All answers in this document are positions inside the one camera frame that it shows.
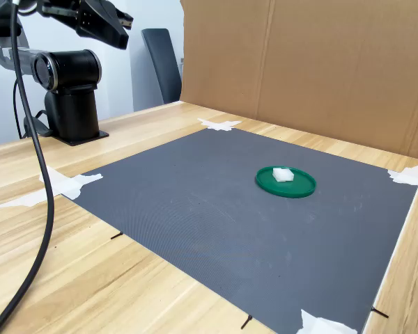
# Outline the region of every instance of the black cable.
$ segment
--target black cable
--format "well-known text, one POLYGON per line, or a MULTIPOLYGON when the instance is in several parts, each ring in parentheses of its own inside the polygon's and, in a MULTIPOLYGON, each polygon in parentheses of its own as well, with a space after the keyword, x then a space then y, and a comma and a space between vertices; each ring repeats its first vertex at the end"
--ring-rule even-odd
POLYGON ((13 107, 14 107, 14 116, 15 116, 15 124, 17 125, 17 132, 19 133, 19 138, 22 139, 22 132, 20 131, 20 124, 19 124, 19 117, 17 116, 17 106, 15 105, 15 93, 17 92, 17 79, 14 83, 13 89, 13 107))
POLYGON ((47 213, 47 225, 45 227, 45 233, 43 235, 42 243, 40 249, 37 253, 36 259, 34 260, 33 266, 28 272, 28 276, 23 281, 22 285, 11 299, 9 304, 6 306, 5 310, 0 314, 0 329, 5 324, 6 320, 13 313, 13 310, 17 307, 18 303, 22 300, 29 286, 33 282, 40 265, 42 264, 45 253, 48 249, 49 239, 51 238, 51 232, 54 222, 54 197, 53 191, 51 188, 51 183, 49 182, 49 175, 47 170, 47 165, 43 159, 42 149, 40 148, 40 143, 37 137, 37 133, 34 129, 33 118, 31 117, 31 111, 29 110, 28 99, 26 98, 25 87, 23 84, 22 71, 20 69, 20 59, 18 56, 17 49, 17 11, 19 10, 19 5, 13 3, 12 12, 11 12, 11 45, 13 49, 13 60, 15 75, 17 77, 20 97, 23 102, 23 109, 28 119, 30 135, 33 139, 34 148, 36 149, 37 158, 39 161, 40 169, 42 171, 43 182, 45 183, 45 189, 47 191, 47 201, 48 201, 48 213, 47 213))

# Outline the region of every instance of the black clip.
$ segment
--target black clip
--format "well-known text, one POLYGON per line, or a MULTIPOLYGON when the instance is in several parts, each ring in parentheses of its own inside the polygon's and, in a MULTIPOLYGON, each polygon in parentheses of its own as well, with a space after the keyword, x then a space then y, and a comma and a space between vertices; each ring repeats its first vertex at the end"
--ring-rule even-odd
POLYGON ((113 237, 110 238, 110 240, 113 240, 114 238, 117 238, 119 236, 123 235, 122 232, 119 232, 117 235, 114 235, 113 237))
POLYGON ((243 326, 240 329, 243 329, 248 324, 248 322, 250 322, 251 320, 252 320, 252 316, 248 315, 248 319, 246 319, 245 323, 243 324, 243 326))
POLYGON ((373 311, 373 312, 375 312, 375 313, 378 313, 379 315, 382 315, 384 318, 389 319, 389 316, 388 316, 388 315, 386 315, 385 313, 382 313, 382 312, 381 312, 381 311, 379 311, 379 310, 376 310, 373 306, 371 307, 371 311, 373 311))

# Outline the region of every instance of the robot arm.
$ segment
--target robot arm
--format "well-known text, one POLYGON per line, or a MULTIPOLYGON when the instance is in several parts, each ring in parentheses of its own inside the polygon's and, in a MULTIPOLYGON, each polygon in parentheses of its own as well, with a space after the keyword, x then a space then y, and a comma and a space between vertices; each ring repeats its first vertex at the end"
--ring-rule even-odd
MULTIPOLYGON (((14 70, 10 42, 11 0, 0 0, 0 65, 14 70)), ((20 0, 20 9, 36 8, 42 16, 53 17, 76 30, 108 45, 125 49, 133 19, 107 0, 20 0)), ((94 90, 102 74, 98 57, 90 50, 46 52, 29 49, 22 25, 17 18, 17 46, 22 74, 48 90, 44 113, 49 129, 38 120, 39 134, 52 135, 78 145, 108 135, 100 132, 94 90)))
MULTIPOLYGON (((127 48, 128 34, 124 29, 131 29, 133 19, 107 0, 26 0, 21 1, 20 8, 26 9, 34 5, 42 16, 53 17, 76 30, 82 37, 94 38, 119 49, 127 48)), ((0 65, 14 70, 10 56, 10 8, 11 0, 0 0, 0 65)), ((55 90, 55 81, 58 81, 55 78, 58 72, 55 68, 55 57, 44 51, 29 49, 22 25, 20 21, 18 23, 20 29, 17 43, 22 74, 30 74, 47 90, 55 90), (45 63, 46 70, 38 65, 40 60, 45 63), (46 71, 51 75, 53 82, 47 83, 43 80, 46 79, 46 71)))

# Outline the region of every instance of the white wall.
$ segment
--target white wall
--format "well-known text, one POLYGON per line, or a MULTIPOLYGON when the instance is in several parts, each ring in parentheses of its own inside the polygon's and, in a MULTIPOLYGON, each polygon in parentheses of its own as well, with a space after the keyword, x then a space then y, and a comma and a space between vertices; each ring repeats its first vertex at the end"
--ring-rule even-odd
MULTIPOLYGON (((162 104, 155 70, 141 37, 145 28, 167 28, 177 62, 183 57, 183 9, 179 0, 111 0, 133 18, 127 50, 119 50, 90 38, 80 38, 74 30, 54 19, 32 15, 21 17, 29 46, 46 51, 91 49, 102 64, 102 80, 95 90, 100 120, 162 104)), ((15 73, 0 66, 0 143, 18 139, 13 113, 15 73)), ((24 76, 31 112, 44 109, 45 89, 32 77, 24 76)), ((24 112, 17 94, 17 111, 23 127, 24 112)))
POLYGON ((129 46, 133 109, 138 111, 163 104, 155 69, 142 39, 141 30, 168 29, 179 64, 184 54, 184 14, 179 0, 127 0, 127 4, 127 11, 134 18, 129 46))

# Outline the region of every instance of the cardboard backdrop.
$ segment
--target cardboard backdrop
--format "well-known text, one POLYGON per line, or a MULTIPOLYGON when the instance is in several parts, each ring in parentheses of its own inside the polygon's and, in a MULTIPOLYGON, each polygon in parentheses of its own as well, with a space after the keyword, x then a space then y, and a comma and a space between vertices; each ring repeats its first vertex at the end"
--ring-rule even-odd
POLYGON ((418 0, 182 4, 182 101, 418 158, 418 0))

